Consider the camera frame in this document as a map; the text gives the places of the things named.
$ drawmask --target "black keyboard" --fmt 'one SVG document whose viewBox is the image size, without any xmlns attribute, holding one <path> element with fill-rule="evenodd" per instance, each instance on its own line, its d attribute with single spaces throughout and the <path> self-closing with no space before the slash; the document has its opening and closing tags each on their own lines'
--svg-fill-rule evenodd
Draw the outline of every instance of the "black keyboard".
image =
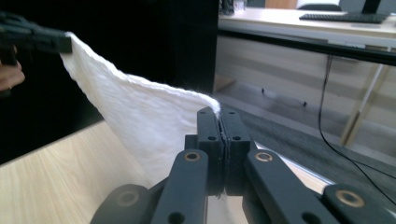
<svg viewBox="0 0 396 224">
<path fill-rule="evenodd" d="M 361 22 L 361 23 L 376 23 L 380 24 L 387 18 L 386 14 L 360 14 L 348 13 L 343 15 L 329 15 L 329 14 L 304 14 L 300 17 L 302 21 L 346 21 L 346 22 Z"/>
</svg>

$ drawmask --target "wooden desk leg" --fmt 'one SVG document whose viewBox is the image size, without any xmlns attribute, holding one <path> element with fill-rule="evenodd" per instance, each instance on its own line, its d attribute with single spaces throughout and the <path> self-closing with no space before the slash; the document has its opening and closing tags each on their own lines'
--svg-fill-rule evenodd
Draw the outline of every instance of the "wooden desk leg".
<svg viewBox="0 0 396 224">
<path fill-rule="evenodd" d="M 385 74 L 388 72 L 389 66 L 380 64 L 376 70 L 374 76 L 367 82 L 364 89 L 367 89 L 364 93 L 363 99 L 361 100 L 359 107 L 352 113 L 351 117 L 346 124 L 343 134 L 341 135 L 341 145 L 350 146 L 352 145 L 356 133 L 361 126 L 361 121 L 365 118 L 370 108 L 371 102 L 373 101 L 373 92 L 377 92 L 382 84 Z"/>
</svg>

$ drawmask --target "black cable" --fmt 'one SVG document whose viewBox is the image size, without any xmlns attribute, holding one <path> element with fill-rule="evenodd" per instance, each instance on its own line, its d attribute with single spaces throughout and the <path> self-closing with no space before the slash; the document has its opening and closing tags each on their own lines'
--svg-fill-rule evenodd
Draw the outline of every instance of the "black cable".
<svg viewBox="0 0 396 224">
<path fill-rule="evenodd" d="M 320 97 L 320 106 L 319 106 L 319 112 L 318 112 L 318 128 L 319 128 L 319 132 L 320 135 L 323 139 L 323 141 L 326 143 L 326 145 L 331 148 L 335 153 L 337 153 L 339 156 L 347 159 L 348 161 L 352 162 L 360 171 L 362 174 L 364 174 L 366 176 L 366 178 L 372 183 L 372 185 L 379 191 L 381 192 L 391 203 L 393 203 L 394 205 L 396 205 L 396 202 L 394 202 L 371 178 L 370 176 L 368 176 L 360 167 L 359 165 L 353 161 L 352 159 L 350 159 L 347 155 L 345 155 L 344 153 L 338 151 L 337 149 L 335 149 L 334 147 L 332 147 L 332 145 L 326 140 L 326 138 L 323 135 L 323 132 L 321 130 L 321 113 L 322 113 L 322 108 L 323 108 L 323 100 L 324 100 L 324 92 L 326 90 L 326 85 L 327 85 L 327 81 L 329 79 L 329 74 L 330 74 L 330 68 L 332 66 L 332 55 L 328 55 L 327 58 L 327 64 L 326 64 L 326 76 L 324 78 L 323 81 L 323 87 L 322 87 L 322 93 L 321 93 L 321 97 Z"/>
</svg>

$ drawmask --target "power cord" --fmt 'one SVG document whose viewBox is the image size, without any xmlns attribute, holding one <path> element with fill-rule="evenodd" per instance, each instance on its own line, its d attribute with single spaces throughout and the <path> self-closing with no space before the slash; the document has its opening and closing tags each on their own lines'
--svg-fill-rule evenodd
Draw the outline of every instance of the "power cord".
<svg viewBox="0 0 396 224">
<path fill-rule="evenodd" d="M 330 74 L 330 69 L 331 69 L 331 66 L 332 66 L 332 55 L 328 55 L 328 57 L 327 57 L 327 64 L 326 64 L 326 76 L 325 76 L 325 78 L 324 78 L 324 81 L 323 81 L 323 87 L 322 87 L 322 93 L 321 93 L 321 97 L 320 97 L 320 106 L 319 106 L 319 112 L 318 112 L 318 128 L 319 128 L 319 132 L 320 132 L 320 135 L 321 135 L 321 137 L 322 137 L 322 139 L 323 139 L 323 141 L 326 143 L 326 145 L 329 147 L 329 148 L 331 148 L 332 149 L 332 151 L 334 151 L 335 153 L 337 153 L 339 156 L 341 156 L 341 157 L 343 157 L 343 158 L 345 158 L 345 159 L 347 159 L 348 161 L 350 161 L 350 162 L 352 162 L 360 171 L 361 171 L 361 173 L 362 174 L 364 174 L 365 176 L 366 176 L 366 178 L 371 182 L 371 184 L 380 192 L 380 193 L 382 193 L 391 203 L 393 203 L 394 205 L 396 205 L 396 202 L 394 202 L 371 178 L 370 178 L 370 176 L 368 176 L 360 167 L 359 167 L 359 165 L 357 164 L 357 163 L 359 163 L 359 164 L 361 164 L 361 165 L 364 165 L 364 166 L 367 166 L 367 167 L 369 167 L 369 168 L 372 168 L 372 169 L 374 169 L 374 170 L 376 170 L 376 171 L 378 171 L 378 172 L 380 172 L 380 173 L 382 173 L 382 174 L 384 174 L 384 175 L 387 175 L 387 176 L 389 176 L 389 177 L 392 177 L 392 178 L 396 178 L 395 176 L 393 176 L 393 175 L 388 175 L 388 174 L 386 174 L 386 173 L 384 173 L 384 172 L 381 172 L 381 171 L 379 171 L 379 170 L 377 170 L 377 169 L 375 169 L 374 167 L 372 167 L 372 166 L 369 166 L 369 165 L 367 165 L 367 164 L 364 164 L 364 163 L 362 163 L 362 162 L 359 162 L 359 161 L 354 161 L 354 160 L 352 160 L 352 159 L 350 159 L 347 155 L 345 155 L 344 153 L 342 153 L 342 152 L 340 152 L 339 150 L 337 150 L 337 149 L 335 149 L 327 140 L 326 140 L 326 138 L 324 137 L 324 135 L 323 135 L 323 132 L 322 132 L 322 130 L 321 130 L 321 113 L 322 113 L 322 108 L 323 108 L 323 101 L 324 101 L 324 92 L 325 92 L 325 90 L 326 90 L 326 85 L 327 85 L 327 81 L 328 81 L 328 79 L 329 79 L 329 74 Z"/>
</svg>

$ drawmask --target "fabric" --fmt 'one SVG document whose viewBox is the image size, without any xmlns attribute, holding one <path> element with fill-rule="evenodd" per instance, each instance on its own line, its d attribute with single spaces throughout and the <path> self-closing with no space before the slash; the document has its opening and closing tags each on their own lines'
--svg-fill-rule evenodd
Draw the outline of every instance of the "fabric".
<svg viewBox="0 0 396 224">
<path fill-rule="evenodd" d="M 73 53 L 61 54 L 64 67 L 112 131 L 140 162 L 150 188 L 169 175 L 186 134 L 196 134 L 196 113 L 210 106 L 218 115 L 219 102 L 194 91 L 173 88 L 124 74 L 96 54 L 74 34 Z M 208 223 L 233 223 L 227 197 L 210 198 Z"/>
</svg>

